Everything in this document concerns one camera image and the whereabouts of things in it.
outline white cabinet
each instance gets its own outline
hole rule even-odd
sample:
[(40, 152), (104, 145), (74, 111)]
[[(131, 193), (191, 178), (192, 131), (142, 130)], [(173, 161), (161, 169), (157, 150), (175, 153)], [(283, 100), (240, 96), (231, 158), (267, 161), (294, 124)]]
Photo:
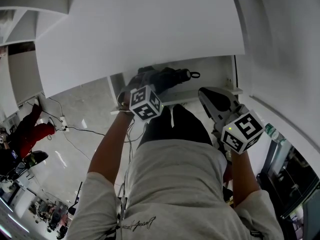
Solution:
[(12, 17), (1, 30), (0, 46), (35, 41), (68, 14), (68, 0), (0, 0)]
[(43, 91), (35, 51), (0, 59), (0, 122), (19, 110), (18, 106)]

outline white cube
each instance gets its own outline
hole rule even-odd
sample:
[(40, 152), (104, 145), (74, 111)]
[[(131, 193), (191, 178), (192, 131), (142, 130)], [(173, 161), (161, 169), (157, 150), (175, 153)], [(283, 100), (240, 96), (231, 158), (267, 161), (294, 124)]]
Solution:
[(264, 130), (265, 126), (257, 114), (250, 110), (223, 127), (221, 140), (235, 152), (242, 154), (257, 143)]
[(163, 105), (149, 85), (131, 91), (130, 111), (142, 121), (147, 121), (161, 115)]

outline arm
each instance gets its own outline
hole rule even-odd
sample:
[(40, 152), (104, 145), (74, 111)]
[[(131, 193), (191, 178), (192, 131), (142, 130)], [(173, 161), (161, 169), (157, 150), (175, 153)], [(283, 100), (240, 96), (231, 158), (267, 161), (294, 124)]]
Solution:
[(233, 201), (234, 206), (239, 205), (252, 192), (258, 191), (254, 172), (252, 171), (248, 152), (237, 154), (233, 150), (232, 155), (232, 177), (233, 177)]
[(3, 145), (4, 145), (4, 148), (5, 148), (6, 150), (9, 150), (10, 147), (9, 147), (9, 145), (8, 145), (8, 142), (7, 142), (7, 134), (6, 134), (6, 133), (3, 133), (3, 134), (1, 134), (1, 136), (3, 137)]
[(115, 184), (128, 127), (134, 118), (119, 112), (91, 160), (88, 173), (96, 172)]
[(8, 145), (8, 142), (4, 141), (4, 142), (3, 142), (3, 145), (4, 145), (4, 148), (5, 148), (6, 150), (9, 150), (9, 149), (10, 149), (10, 147), (9, 147), (9, 145)]

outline wall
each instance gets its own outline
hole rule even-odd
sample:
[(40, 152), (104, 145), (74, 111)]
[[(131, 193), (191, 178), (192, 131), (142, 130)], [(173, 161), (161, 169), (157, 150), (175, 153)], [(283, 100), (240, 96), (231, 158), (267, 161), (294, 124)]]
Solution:
[(245, 46), (245, 55), (236, 56), (242, 100), (272, 123), (320, 176), (320, 0), (235, 4)]
[(18, 105), (43, 91), (36, 51), (10, 55), (8, 60), (12, 88)]

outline hand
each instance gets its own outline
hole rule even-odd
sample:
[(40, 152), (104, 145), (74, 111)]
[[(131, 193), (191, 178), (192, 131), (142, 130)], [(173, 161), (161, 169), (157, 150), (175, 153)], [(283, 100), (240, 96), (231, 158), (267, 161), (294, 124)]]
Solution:
[(130, 98), (131, 98), (131, 92), (126, 91), (123, 97), (123, 102), (125, 104), (125, 107), (129, 108), (130, 106)]
[(3, 137), (3, 142), (7, 142), (7, 133), (1, 133), (0, 136)]

